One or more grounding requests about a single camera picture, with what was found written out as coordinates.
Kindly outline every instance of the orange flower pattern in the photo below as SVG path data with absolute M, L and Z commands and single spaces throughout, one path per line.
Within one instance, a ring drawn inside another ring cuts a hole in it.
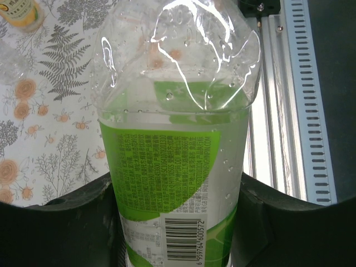
M 26 102 L 20 102 L 15 110 L 14 110 L 14 116 L 15 118 L 19 119 L 19 120 L 23 120 L 24 118 L 26 118 L 29 114 L 29 106 Z
M 15 96 L 20 100 L 29 100 L 36 91 L 36 83 L 33 80 L 26 79 L 17 84 Z
M 13 160 L 3 160 L 0 163 L 0 184 L 10 185 L 17 177 L 18 167 Z
M 25 200 L 31 200 L 31 198 L 33 197 L 33 192 L 32 192 L 33 188 L 29 188 L 28 186 L 26 186 L 24 189 L 22 189 L 22 198 Z
M 46 136 L 46 142 L 44 143 L 44 147 L 46 147 L 47 144 L 53 144 L 55 140 L 56 139 L 51 135 Z
M 0 201 L 7 204 L 13 202 L 13 194 L 9 189 L 0 189 Z
M 66 112 L 65 109 L 62 110 L 61 114 L 53 114 L 56 121 L 58 122 L 67 122 L 68 120 L 71 119 L 71 115 L 73 114 L 73 112 Z
M 26 137 L 25 137 L 25 140 L 28 139 L 30 136 L 33 136 L 33 138 L 36 139 L 37 137 L 37 131 L 42 131 L 43 128 L 42 126 L 39 126 L 39 125 L 33 125 L 33 126 L 30 126 L 27 131 L 25 132 L 26 133 Z
M 83 117 L 81 122 L 74 122 L 73 125 L 75 125 L 76 128 L 79 130 L 84 130 L 84 129 L 89 129 L 88 124 L 90 122 L 91 121 L 85 121 L 85 118 Z
M 180 60 L 182 57 L 182 51 L 178 50 L 178 49 L 173 49 L 170 53 L 169 53 L 170 57 L 173 58 L 174 60 Z
M 98 147 L 96 153 L 93 154 L 96 159 L 104 159 L 106 157 L 106 152 L 101 147 Z
M 48 105 L 40 105 L 38 108 L 38 114 L 40 116 L 45 116 L 48 113 Z

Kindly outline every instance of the floral tablecloth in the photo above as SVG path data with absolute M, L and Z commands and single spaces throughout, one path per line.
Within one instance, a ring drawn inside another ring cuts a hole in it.
M 89 63 L 117 0 L 40 0 L 43 25 L 23 34 L 0 18 L 0 38 L 29 61 L 27 79 L 0 85 L 0 201 L 45 204 L 108 172 Z

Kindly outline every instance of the yellow bottle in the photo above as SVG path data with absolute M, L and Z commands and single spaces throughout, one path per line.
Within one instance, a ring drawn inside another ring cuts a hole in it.
M 35 0 L 0 0 L 0 15 L 23 32 L 37 30 L 45 17 Z

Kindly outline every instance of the clear plastic bottle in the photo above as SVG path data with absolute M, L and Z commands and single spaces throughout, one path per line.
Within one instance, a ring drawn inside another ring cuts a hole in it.
M 18 51 L 0 40 L 0 83 L 12 85 L 26 78 L 27 59 Z
M 92 64 L 128 266 L 230 266 L 256 32 L 231 0 L 121 0 Z

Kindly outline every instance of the water droplet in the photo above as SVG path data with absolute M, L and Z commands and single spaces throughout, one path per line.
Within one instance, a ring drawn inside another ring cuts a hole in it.
M 182 10 L 178 10 L 177 22 L 179 25 L 182 24 L 182 22 L 183 22 L 183 11 Z
M 178 33 L 177 33 L 177 31 L 174 29 L 173 31 L 172 31 L 172 39 L 176 39 L 178 37 Z
M 173 99 L 173 94 L 172 93 L 168 93 L 166 95 L 166 99 L 169 101 L 169 100 L 172 100 Z

